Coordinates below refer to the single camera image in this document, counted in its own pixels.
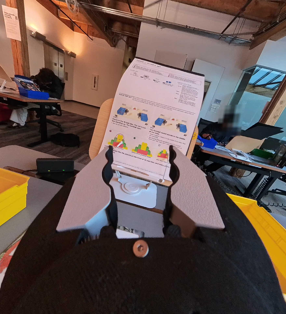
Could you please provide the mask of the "picture puzzle box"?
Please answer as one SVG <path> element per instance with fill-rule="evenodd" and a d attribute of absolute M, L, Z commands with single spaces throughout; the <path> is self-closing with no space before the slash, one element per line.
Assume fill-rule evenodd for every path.
<path fill-rule="evenodd" d="M 15 75 L 13 78 L 18 88 L 23 88 L 28 91 L 37 91 L 40 92 L 39 86 L 29 77 Z"/>

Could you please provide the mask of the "cardboard sheet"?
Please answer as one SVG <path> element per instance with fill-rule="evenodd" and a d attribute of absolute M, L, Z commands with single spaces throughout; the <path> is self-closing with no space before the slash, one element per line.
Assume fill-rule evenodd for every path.
<path fill-rule="evenodd" d="M 260 147 L 263 142 L 264 139 L 258 140 L 245 136 L 235 136 L 225 147 L 229 150 L 236 149 L 243 151 L 244 153 L 249 153 L 255 148 Z"/>

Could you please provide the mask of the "blue tray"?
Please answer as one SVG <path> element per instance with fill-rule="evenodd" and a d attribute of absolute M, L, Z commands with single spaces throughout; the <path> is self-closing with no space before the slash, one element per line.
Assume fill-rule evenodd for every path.
<path fill-rule="evenodd" d="M 21 87 L 18 87 L 18 90 L 21 96 L 24 96 L 30 99 L 39 99 L 39 100 L 49 99 L 49 94 L 47 92 L 33 91 L 33 90 L 21 88 Z"/>

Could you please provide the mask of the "black folder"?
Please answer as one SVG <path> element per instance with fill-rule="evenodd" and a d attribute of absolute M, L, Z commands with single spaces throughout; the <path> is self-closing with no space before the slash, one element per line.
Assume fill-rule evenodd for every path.
<path fill-rule="evenodd" d="M 282 133 L 282 129 L 283 128 L 281 127 L 275 127 L 257 122 L 246 130 L 241 130 L 240 135 L 252 139 L 263 140 L 273 135 Z"/>

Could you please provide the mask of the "printed instruction sheet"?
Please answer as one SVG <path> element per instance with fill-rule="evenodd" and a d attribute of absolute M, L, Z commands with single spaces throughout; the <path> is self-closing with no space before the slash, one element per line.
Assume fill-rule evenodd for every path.
<path fill-rule="evenodd" d="M 100 148 L 113 167 L 170 180 L 169 146 L 187 155 L 204 98 L 205 75 L 134 58 L 119 82 Z"/>

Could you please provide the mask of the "yellow plastic bin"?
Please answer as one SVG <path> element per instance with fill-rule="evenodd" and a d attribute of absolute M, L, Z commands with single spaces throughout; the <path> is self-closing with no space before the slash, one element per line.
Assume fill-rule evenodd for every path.
<path fill-rule="evenodd" d="M 272 260 L 286 301 L 286 229 L 256 200 L 227 194 L 251 222 Z"/>
<path fill-rule="evenodd" d="M 29 177 L 0 168 L 0 226 L 26 207 Z"/>

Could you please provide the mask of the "green plastic bin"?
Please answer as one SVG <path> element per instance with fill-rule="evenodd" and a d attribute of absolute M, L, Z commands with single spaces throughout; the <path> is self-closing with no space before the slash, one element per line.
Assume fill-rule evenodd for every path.
<path fill-rule="evenodd" d="M 257 156 L 257 157 L 261 157 L 264 159 L 270 159 L 272 160 L 274 158 L 274 153 L 267 151 L 267 150 L 262 150 L 262 149 L 258 149 L 255 148 L 250 152 L 251 155 Z"/>

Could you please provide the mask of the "blue plastic bin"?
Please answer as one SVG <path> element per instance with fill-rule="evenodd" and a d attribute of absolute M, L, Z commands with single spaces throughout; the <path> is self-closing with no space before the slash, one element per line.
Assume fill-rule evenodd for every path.
<path fill-rule="evenodd" d="M 212 139 L 204 139 L 201 136 L 197 136 L 197 139 L 202 143 L 202 146 L 209 149 L 214 149 L 217 145 L 217 141 Z"/>

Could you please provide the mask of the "wooden pillar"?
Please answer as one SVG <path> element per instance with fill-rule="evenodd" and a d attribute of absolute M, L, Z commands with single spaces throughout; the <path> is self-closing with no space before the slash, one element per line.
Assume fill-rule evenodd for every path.
<path fill-rule="evenodd" d="M 30 77 L 30 64 L 27 42 L 27 26 L 23 0 L 7 0 L 6 5 L 18 10 L 21 41 L 10 39 L 14 71 L 16 75 Z"/>

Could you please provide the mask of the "black power adapter box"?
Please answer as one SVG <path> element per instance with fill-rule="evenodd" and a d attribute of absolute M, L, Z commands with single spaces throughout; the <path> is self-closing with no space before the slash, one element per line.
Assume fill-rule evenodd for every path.
<path fill-rule="evenodd" d="M 66 158 L 37 158 L 38 173 L 74 172 L 74 160 Z"/>

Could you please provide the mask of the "black bag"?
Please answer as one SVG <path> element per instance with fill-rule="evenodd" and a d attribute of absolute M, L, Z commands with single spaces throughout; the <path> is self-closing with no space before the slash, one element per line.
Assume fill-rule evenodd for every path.
<path fill-rule="evenodd" d="M 62 147 L 79 147 L 80 146 L 79 136 L 72 133 L 66 134 L 66 133 L 58 132 L 50 136 L 50 141 Z"/>

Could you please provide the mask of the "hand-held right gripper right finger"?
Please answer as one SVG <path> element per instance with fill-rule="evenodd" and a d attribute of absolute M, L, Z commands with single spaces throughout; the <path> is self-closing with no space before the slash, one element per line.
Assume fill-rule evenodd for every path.
<path fill-rule="evenodd" d="M 179 229 L 185 238 L 192 238 L 199 227 L 224 230 L 206 175 L 173 145 L 169 146 L 169 163 L 172 184 L 164 209 L 164 235 L 169 229 Z"/>

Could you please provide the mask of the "white paper notice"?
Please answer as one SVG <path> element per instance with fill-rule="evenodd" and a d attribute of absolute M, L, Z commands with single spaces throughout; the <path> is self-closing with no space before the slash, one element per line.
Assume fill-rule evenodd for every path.
<path fill-rule="evenodd" d="M 21 41 L 18 10 L 16 8 L 2 5 L 5 31 L 8 38 Z"/>

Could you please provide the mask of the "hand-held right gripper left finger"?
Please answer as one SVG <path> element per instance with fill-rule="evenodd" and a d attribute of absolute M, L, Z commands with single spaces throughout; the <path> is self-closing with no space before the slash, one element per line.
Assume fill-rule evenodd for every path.
<path fill-rule="evenodd" d="M 116 235 L 117 202 L 110 185 L 113 178 L 113 147 L 105 147 L 75 177 L 64 206 L 57 232 L 85 230 L 98 237 L 103 227 L 112 227 Z"/>

